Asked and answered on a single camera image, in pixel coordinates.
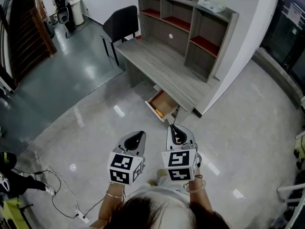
desk leg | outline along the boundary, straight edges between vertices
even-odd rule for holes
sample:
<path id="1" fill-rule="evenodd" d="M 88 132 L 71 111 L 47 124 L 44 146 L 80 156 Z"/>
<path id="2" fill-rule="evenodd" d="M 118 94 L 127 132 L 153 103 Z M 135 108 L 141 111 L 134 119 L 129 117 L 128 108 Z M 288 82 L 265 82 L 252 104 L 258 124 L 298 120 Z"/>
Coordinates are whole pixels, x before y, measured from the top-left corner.
<path id="1" fill-rule="evenodd" d="M 128 74 L 129 85 L 131 88 L 133 88 L 144 80 L 144 75 L 136 66 L 133 65 L 133 63 L 131 63 L 125 57 L 124 63 Z"/>
<path id="2" fill-rule="evenodd" d="M 181 124 L 183 120 L 185 120 L 190 114 L 192 110 L 185 111 L 181 106 L 179 106 L 177 116 L 175 118 L 175 124 Z"/>

wrist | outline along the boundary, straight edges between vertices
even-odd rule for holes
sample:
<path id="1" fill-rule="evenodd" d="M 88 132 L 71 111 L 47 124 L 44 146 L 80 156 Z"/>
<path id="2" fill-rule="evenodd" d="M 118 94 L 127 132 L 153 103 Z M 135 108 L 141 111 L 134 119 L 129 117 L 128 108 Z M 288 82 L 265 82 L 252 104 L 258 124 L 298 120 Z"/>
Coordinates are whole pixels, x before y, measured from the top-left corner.
<path id="1" fill-rule="evenodd" d="M 121 196 L 123 194 L 124 185 L 118 183 L 110 183 L 108 193 L 114 196 Z"/>
<path id="2" fill-rule="evenodd" d="M 196 175 L 200 175 L 200 169 L 199 168 L 196 169 L 195 176 Z"/>

chair leg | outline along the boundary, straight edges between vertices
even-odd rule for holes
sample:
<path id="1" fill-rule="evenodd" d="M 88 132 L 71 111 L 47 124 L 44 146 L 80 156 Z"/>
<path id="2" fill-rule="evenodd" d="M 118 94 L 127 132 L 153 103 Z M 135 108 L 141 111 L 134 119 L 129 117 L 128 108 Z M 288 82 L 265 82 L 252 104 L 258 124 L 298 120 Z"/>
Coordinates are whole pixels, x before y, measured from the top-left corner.
<path id="1" fill-rule="evenodd" d="M 115 60 L 116 60 L 116 64 L 119 66 L 119 61 L 118 61 L 118 58 L 117 58 L 117 56 L 116 56 L 116 53 L 115 53 L 115 50 L 114 50 L 113 43 L 111 43 L 111 47 L 112 47 L 112 51 L 113 51 L 113 54 L 114 54 L 114 57 L 115 57 Z"/>
<path id="2" fill-rule="evenodd" d="M 107 53 L 107 56 L 109 57 L 109 53 L 108 53 L 108 49 L 107 49 L 107 46 L 106 46 L 106 42 L 105 42 L 105 39 L 103 39 L 103 43 L 104 43 L 104 47 L 105 47 L 105 50 L 106 50 L 106 53 Z"/>

white paper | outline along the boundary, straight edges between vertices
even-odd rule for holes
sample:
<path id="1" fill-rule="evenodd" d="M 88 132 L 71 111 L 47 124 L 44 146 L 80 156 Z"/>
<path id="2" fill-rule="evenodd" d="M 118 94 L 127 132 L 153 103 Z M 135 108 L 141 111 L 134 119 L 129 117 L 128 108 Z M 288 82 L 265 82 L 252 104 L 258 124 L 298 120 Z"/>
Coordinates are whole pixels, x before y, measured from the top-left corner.
<path id="1" fill-rule="evenodd" d="M 302 16 L 302 11 L 293 3 L 290 3 L 290 8 L 288 11 L 287 18 L 289 18 L 294 24 L 299 26 L 301 16 Z"/>

bracelet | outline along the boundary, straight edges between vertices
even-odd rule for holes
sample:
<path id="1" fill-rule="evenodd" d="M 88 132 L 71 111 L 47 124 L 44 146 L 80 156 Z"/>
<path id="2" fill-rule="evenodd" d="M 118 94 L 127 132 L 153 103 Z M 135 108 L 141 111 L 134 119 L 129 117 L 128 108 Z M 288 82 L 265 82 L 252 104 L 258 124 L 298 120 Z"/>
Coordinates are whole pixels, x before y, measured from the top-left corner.
<path id="1" fill-rule="evenodd" d="M 198 193 L 198 192 L 200 192 L 202 189 L 205 188 L 205 185 L 206 185 L 206 181 L 205 181 L 205 180 L 202 180 L 202 182 L 203 182 L 202 186 L 201 186 L 200 188 L 196 189 L 196 190 L 190 190 L 190 189 L 189 189 L 189 185 L 187 185 L 186 191 L 187 191 L 188 193 Z"/>
<path id="2" fill-rule="evenodd" d="M 195 178 L 200 178 L 202 180 L 203 176 L 202 175 L 196 175 Z"/>
<path id="3" fill-rule="evenodd" d="M 106 194 L 107 194 L 108 196 L 112 197 L 112 198 L 122 198 L 122 197 L 124 197 L 124 195 L 122 195 L 122 196 L 114 196 L 114 195 L 111 195 L 110 193 L 108 193 L 108 191 L 106 192 Z"/>

